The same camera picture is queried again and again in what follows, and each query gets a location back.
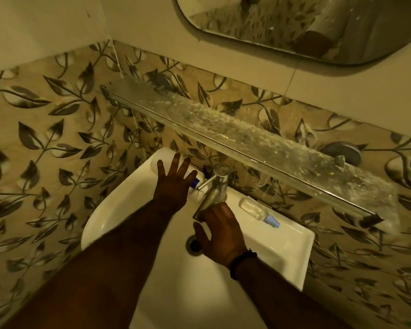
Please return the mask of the person's left hand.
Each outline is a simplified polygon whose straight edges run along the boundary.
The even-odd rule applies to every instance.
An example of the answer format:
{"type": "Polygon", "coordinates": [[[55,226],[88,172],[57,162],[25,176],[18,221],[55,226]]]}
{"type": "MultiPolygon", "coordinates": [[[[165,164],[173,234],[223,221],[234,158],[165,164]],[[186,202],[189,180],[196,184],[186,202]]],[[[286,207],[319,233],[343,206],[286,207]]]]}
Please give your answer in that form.
{"type": "Polygon", "coordinates": [[[164,179],[157,179],[152,200],[153,212],[161,217],[171,217],[187,202],[188,191],[197,171],[191,171],[187,176],[180,177],[181,154],[176,153],[169,172],[164,179]]]}

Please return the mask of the person's right hand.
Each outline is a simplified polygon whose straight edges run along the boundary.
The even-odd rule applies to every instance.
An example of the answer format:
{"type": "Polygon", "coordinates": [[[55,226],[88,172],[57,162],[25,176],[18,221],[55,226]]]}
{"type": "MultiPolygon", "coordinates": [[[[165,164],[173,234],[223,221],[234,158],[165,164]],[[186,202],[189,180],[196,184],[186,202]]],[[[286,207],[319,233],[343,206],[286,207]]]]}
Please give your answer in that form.
{"type": "Polygon", "coordinates": [[[231,261],[247,251],[241,227],[227,203],[210,206],[200,212],[209,231],[210,252],[203,252],[212,261],[229,269],[231,261]]]}

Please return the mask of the person's right forearm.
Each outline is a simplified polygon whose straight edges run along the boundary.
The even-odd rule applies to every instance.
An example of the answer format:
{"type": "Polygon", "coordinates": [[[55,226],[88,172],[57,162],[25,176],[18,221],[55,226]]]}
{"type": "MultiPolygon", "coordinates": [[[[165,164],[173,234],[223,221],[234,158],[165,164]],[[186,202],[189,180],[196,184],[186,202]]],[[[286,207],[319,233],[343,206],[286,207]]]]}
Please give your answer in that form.
{"type": "Polygon", "coordinates": [[[258,258],[244,260],[236,277],[268,329],[352,329],[258,258]]]}

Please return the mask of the person's left forearm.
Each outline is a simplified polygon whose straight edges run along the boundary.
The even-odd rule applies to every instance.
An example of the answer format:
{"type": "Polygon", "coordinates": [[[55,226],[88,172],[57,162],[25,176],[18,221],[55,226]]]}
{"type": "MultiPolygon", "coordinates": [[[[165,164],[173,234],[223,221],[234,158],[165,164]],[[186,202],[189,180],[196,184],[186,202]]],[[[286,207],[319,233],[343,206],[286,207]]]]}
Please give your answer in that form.
{"type": "Polygon", "coordinates": [[[129,329],[171,217],[152,200],[56,273],[3,329],[129,329]]]}

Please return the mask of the chrome sink drain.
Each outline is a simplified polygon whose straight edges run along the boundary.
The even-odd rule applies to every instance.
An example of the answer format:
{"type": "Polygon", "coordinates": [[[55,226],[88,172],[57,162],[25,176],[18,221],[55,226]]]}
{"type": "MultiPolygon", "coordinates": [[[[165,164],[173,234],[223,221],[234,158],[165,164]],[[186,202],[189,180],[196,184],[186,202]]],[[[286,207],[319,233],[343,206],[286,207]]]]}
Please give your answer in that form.
{"type": "Polygon", "coordinates": [[[198,257],[203,254],[202,246],[198,242],[195,235],[191,235],[188,237],[186,241],[186,250],[189,253],[189,255],[193,257],[198,257]]]}

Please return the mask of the white bottle with blue cap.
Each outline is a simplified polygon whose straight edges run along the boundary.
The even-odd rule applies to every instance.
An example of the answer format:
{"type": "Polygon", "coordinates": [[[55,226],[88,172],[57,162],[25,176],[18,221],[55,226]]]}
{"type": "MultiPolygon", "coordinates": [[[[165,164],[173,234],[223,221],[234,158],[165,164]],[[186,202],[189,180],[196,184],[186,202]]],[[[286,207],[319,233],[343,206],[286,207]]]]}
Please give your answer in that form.
{"type": "MultiPolygon", "coordinates": [[[[173,155],[169,155],[169,156],[155,156],[151,159],[151,163],[150,163],[150,168],[152,170],[152,172],[158,177],[159,176],[159,170],[158,170],[158,162],[161,161],[163,163],[163,168],[165,171],[165,175],[167,175],[167,173],[170,170],[170,167],[172,165],[173,162],[173,158],[174,158],[174,154],[173,155]]],[[[192,181],[190,187],[192,189],[195,189],[199,186],[200,183],[200,179],[198,178],[199,175],[197,175],[195,177],[195,179],[192,181]]]]}

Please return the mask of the chrome faucet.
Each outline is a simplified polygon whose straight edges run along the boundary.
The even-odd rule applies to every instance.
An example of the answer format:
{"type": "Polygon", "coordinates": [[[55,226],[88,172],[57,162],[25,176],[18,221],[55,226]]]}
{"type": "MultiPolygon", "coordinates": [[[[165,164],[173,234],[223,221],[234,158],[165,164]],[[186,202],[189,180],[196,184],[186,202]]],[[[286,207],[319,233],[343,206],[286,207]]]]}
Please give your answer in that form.
{"type": "Polygon", "coordinates": [[[201,211],[226,200],[230,173],[231,167],[225,162],[220,162],[214,166],[213,176],[197,186],[196,190],[201,192],[206,189],[206,192],[192,217],[194,220],[201,222],[202,219],[199,217],[201,211]]]}

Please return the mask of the black wristband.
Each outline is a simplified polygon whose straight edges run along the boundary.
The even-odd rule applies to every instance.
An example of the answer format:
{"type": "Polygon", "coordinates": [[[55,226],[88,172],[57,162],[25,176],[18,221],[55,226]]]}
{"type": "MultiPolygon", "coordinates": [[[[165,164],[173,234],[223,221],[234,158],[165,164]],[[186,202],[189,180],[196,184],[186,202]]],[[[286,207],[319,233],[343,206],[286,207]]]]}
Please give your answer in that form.
{"type": "Polygon", "coordinates": [[[236,271],[237,271],[237,268],[239,267],[239,265],[240,265],[244,260],[249,259],[249,258],[253,258],[253,257],[257,258],[257,256],[258,256],[258,255],[257,255],[256,252],[252,251],[251,249],[248,249],[247,251],[245,251],[245,252],[242,253],[241,255],[238,255],[237,257],[235,257],[235,258],[231,261],[230,266],[229,266],[230,277],[231,277],[233,280],[237,281],[236,271]]]}

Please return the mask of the clear bottle with blue cap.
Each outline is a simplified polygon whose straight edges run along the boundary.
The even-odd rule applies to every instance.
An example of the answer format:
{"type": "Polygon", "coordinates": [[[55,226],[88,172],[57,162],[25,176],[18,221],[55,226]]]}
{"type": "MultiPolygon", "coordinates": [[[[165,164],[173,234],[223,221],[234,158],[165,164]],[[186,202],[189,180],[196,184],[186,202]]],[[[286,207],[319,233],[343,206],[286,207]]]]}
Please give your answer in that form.
{"type": "Polygon", "coordinates": [[[269,213],[269,210],[249,196],[243,197],[239,201],[239,207],[258,221],[264,222],[274,228],[280,227],[280,223],[269,213]]]}

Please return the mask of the white ceramic sink basin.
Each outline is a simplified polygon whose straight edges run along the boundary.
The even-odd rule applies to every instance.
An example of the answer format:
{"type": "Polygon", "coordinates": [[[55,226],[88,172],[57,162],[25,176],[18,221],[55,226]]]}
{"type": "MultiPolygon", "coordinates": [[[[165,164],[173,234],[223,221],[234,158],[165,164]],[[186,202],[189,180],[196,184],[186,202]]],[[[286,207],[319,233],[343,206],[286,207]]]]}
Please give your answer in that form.
{"type": "MultiPolygon", "coordinates": [[[[151,159],[173,154],[168,148],[159,149],[99,204],[84,228],[82,250],[152,199],[157,176],[150,168],[151,159]]],[[[130,329],[267,329],[224,267],[186,250],[188,237],[194,235],[192,217],[205,192],[190,189],[187,204],[171,219],[130,329]]],[[[301,291],[314,232],[270,209],[280,227],[258,221],[239,207],[243,197],[232,188],[227,190],[226,203],[247,247],[301,291]]]]}

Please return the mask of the glass wall shelf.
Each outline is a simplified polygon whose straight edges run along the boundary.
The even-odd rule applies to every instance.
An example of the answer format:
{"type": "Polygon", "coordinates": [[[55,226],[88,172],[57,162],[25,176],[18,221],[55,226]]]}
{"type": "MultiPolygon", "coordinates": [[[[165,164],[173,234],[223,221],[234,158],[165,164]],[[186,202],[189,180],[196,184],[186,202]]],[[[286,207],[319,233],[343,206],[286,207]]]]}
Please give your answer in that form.
{"type": "Polygon", "coordinates": [[[128,77],[100,90],[130,107],[246,166],[317,198],[385,233],[400,233],[395,186],[346,162],[342,151],[324,154],[168,90],[128,77]]]}

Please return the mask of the round chrome shelf bracket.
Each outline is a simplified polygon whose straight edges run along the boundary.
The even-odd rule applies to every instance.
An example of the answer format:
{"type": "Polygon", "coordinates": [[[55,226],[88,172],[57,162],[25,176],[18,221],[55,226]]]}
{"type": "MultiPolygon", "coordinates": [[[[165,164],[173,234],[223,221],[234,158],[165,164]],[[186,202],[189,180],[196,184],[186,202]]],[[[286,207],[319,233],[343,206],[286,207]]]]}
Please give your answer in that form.
{"type": "Polygon", "coordinates": [[[175,86],[170,78],[165,76],[164,74],[157,73],[157,75],[154,77],[154,89],[157,91],[169,91],[169,92],[175,92],[175,86]]]}
{"type": "Polygon", "coordinates": [[[362,163],[361,149],[359,149],[357,145],[349,142],[331,142],[320,147],[318,151],[330,157],[343,156],[347,164],[355,167],[358,167],[362,163]]]}

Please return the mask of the wall mirror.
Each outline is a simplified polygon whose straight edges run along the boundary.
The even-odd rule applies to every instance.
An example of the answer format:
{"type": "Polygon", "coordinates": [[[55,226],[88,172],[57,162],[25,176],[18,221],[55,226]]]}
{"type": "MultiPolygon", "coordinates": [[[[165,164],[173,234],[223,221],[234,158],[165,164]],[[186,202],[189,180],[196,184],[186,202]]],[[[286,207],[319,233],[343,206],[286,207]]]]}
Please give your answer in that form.
{"type": "Polygon", "coordinates": [[[411,0],[175,0],[197,30],[340,66],[411,42],[411,0]]]}

